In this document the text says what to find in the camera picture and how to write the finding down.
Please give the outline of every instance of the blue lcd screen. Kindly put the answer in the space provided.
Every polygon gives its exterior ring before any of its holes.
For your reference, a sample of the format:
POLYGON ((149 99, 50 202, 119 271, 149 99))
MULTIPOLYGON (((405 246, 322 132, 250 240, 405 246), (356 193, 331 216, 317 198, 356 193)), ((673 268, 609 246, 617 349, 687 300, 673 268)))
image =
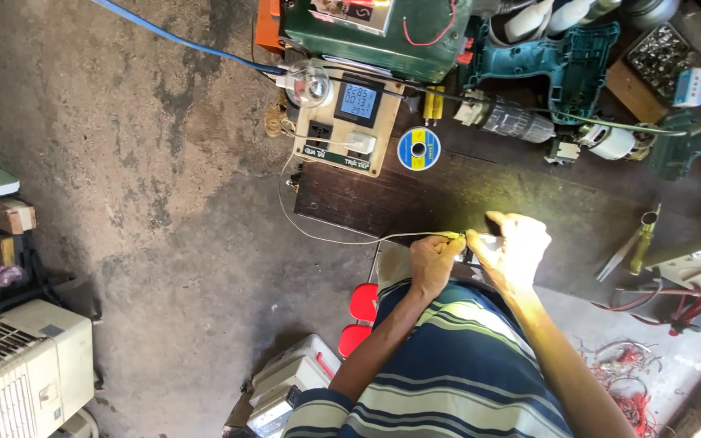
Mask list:
POLYGON ((347 84, 345 87, 345 95, 343 96, 343 105, 340 106, 340 111, 358 117, 370 118, 377 95, 378 92, 375 90, 370 90, 354 84, 347 84))

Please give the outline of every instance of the wooden workbench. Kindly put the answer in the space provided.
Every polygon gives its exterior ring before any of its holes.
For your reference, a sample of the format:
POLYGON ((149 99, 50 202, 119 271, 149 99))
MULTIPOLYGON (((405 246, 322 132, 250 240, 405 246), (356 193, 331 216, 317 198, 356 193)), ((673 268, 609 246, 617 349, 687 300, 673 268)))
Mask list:
MULTIPOLYGON (((649 278, 631 276, 627 259, 606 281, 594 279, 636 231, 657 195, 663 212, 651 251, 701 235, 701 160, 687 178, 672 183, 642 163, 606 161, 588 151, 576 163, 555 166, 544 160, 545 145, 462 126, 451 118, 454 112, 453 102, 446 101, 445 117, 432 128, 443 152, 425 171, 410 171, 396 157, 398 137, 423 122, 404 105, 379 177, 305 163, 294 212, 376 237, 482 231, 487 210, 526 214, 547 224, 553 237, 535 284, 606 305, 635 298, 621 296, 616 287, 649 278)), ((677 302, 673 297, 654 301, 636 313, 666 320, 677 302)))

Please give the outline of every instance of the blue striped shirt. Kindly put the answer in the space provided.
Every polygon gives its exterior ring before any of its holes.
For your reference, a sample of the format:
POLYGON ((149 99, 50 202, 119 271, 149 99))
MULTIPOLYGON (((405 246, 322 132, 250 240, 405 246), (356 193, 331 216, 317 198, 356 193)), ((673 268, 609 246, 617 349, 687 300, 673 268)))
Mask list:
MULTIPOLYGON (((408 279, 378 293, 375 326, 409 288, 408 279)), ((478 286, 451 281, 356 404, 336 391, 305 391, 284 434, 351 436, 539 438, 572 433, 518 325, 478 286)))

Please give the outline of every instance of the plastic bottle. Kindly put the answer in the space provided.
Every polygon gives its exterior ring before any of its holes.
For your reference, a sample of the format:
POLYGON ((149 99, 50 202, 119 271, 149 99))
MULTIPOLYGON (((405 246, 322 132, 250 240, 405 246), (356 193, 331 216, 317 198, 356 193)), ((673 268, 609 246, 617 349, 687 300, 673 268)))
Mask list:
POLYGON ((556 35, 578 24, 591 9, 593 0, 572 0, 561 6, 550 16, 550 23, 545 29, 546 35, 556 35))
POLYGON ((621 0, 597 0, 591 5, 589 13, 580 19, 578 24, 589 24, 602 15, 608 14, 613 9, 618 8, 621 5, 621 0))
POLYGON ((518 15, 512 17, 505 23, 505 35, 509 43, 515 43, 526 34, 540 27, 543 19, 548 15, 553 0, 543 0, 540 3, 527 6, 518 15))

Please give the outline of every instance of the stained floor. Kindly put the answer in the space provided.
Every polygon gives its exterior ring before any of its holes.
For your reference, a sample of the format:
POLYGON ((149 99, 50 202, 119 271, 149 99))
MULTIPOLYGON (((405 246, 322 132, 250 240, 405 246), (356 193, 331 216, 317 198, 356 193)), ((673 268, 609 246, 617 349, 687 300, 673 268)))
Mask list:
MULTIPOLYGON (((255 0, 122 4, 250 57, 255 0)), ((310 332, 333 344, 351 322, 372 248, 311 240, 283 218, 290 144, 262 127, 276 95, 252 70, 91 1, 0 0, 0 167, 37 207, 45 263, 87 278, 101 308, 107 389, 89 409, 108 436, 218 437, 263 360, 310 332)), ((571 340, 660 343, 666 373, 649 390, 662 418, 701 375, 701 337, 543 296, 571 340)))

